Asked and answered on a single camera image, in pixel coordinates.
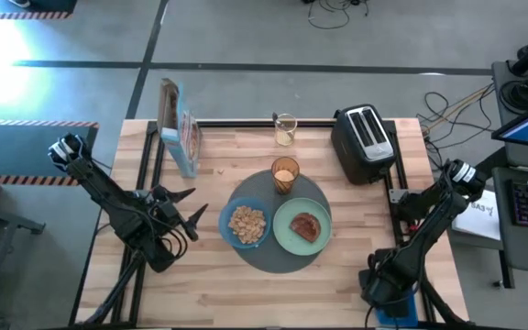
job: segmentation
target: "cereal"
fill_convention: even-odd
[[[230,228],[243,244],[252,244],[264,235],[266,220],[260,210],[252,210],[248,206],[238,206],[229,221]]]

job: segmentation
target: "round gray tray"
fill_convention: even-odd
[[[292,198],[305,197],[318,202],[331,216],[329,202],[319,186],[311,179],[304,175],[299,175],[292,186],[291,193],[287,195],[278,194],[272,180],[271,170],[258,172],[242,181],[231,194],[229,201],[239,197],[256,197],[268,206],[270,216],[272,217],[270,220],[273,220],[276,210],[284,202]],[[319,253],[311,256],[293,255],[281,247],[274,236],[272,228],[266,239],[258,247],[235,248],[235,250],[239,257],[251,266],[271,273],[287,273],[300,270],[311,264],[319,255]]]

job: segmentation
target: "bowl of cereal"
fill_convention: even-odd
[[[219,232],[234,248],[256,248],[269,234],[271,221],[268,207],[258,198],[236,198],[221,211]]]

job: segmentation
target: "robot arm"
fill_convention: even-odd
[[[359,273],[362,299],[374,307],[398,303],[406,300],[408,290],[419,282],[423,289],[436,295],[432,301],[440,302],[435,307],[446,321],[461,321],[424,279],[424,259],[456,216],[480,198],[485,183],[482,173],[454,160],[447,162],[434,185],[421,193],[404,194],[395,216],[400,220],[424,220],[408,241],[392,249],[379,249],[368,257],[369,269]]]
[[[91,199],[109,214],[109,224],[115,234],[134,251],[140,251],[154,271],[164,271],[183,253],[179,249],[176,255],[172,254],[162,241],[167,234],[174,236],[172,232],[180,234],[176,226],[182,226],[192,241],[198,239],[195,229],[207,205],[188,221],[174,206],[194,189],[169,192],[158,186],[151,191],[151,196],[125,192],[94,163],[84,141],[72,134],[52,145],[49,156],[57,168],[77,180]]]

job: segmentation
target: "yellow and black tape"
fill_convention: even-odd
[[[99,128],[99,123],[83,121],[50,121],[50,120],[1,120],[3,126],[48,126],[48,127],[93,127]]]
[[[0,175],[0,184],[76,186],[79,183],[71,177]]]
[[[65,19],[71,16],[69,12],[17,12],[0,13],[0,19]]]

